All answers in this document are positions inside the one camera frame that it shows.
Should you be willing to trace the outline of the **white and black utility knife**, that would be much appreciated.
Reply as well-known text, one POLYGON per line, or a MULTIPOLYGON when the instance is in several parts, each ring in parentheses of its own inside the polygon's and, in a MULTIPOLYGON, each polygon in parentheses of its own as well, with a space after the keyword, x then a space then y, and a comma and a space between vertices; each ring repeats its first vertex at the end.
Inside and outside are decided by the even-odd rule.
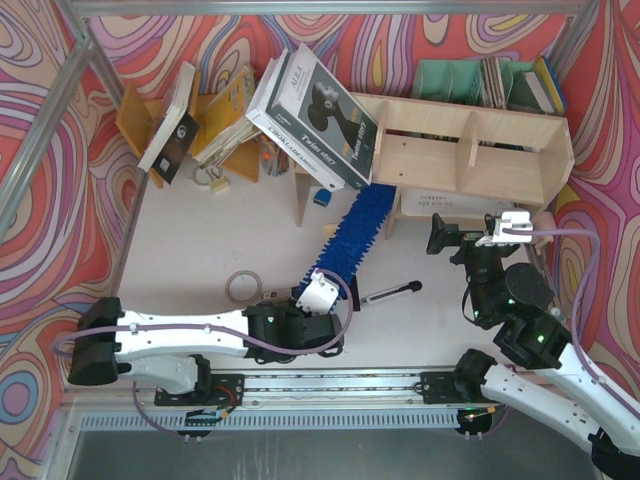
POLYGON ((371 306, 373 304, 379 304, 381 302, 391 300, 393 298, 412 294, 422 289, 422 282, 419 280, 413 280, 401 285, 397 285, 385 290, 371 293, 364 297, 361 297, 355 301, 354 310, 360 311, 363 306, 371 306))

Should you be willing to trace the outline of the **blue microfiber duster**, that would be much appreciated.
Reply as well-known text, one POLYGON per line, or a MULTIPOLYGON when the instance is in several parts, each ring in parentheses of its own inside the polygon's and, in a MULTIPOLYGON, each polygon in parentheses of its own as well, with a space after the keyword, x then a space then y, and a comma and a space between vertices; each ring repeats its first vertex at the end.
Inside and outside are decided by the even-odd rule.
POLYGON ((347 285, 351 284, 391 211, 395 193, 394 186, 385 184, 371 184, 359 191, 334 235, 326 241, 316 262, 299 283, 296 298, 309 285, 315 269, 329 270, 347 285))

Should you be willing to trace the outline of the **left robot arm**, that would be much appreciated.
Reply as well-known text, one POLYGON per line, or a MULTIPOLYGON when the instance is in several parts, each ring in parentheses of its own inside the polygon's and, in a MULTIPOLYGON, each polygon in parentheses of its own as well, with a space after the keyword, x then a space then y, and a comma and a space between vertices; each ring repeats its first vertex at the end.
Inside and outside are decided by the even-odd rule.
POLYGON ((204 392, 210 355, 258 364, 299 356, 332 356, 343 346, 344 326, 332 313, 312 314, 291 301, 208 315, 159 315, 125 310, 117 297, 99 299, 69 336, 68 380, 102 386, 122 376, 169 394, 204 392))

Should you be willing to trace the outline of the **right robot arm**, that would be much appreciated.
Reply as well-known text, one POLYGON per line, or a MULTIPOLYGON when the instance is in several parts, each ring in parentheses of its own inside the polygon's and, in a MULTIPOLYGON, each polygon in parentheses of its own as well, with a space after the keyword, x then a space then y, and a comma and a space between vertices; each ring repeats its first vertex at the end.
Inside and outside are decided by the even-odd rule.
POLYGON ((516 366, 548 379, 555 390, 532 383, 492 356, 470 348, 450 372, 424 372, 414 389, 426 404, 497 402, 537 420, 589 453, 610 479, 639 476, 639 403, 589 359, 577 326, 552 314, 554 293, 535 266, 503 259, 525 244, 562 235, 539 230, 526 210, 486 215, 482 230, 463 230, 432 217, 426 252, 456 248, 450 261, 465 269, 462 304, 469 322, 496 328, 493 339, 516 366))

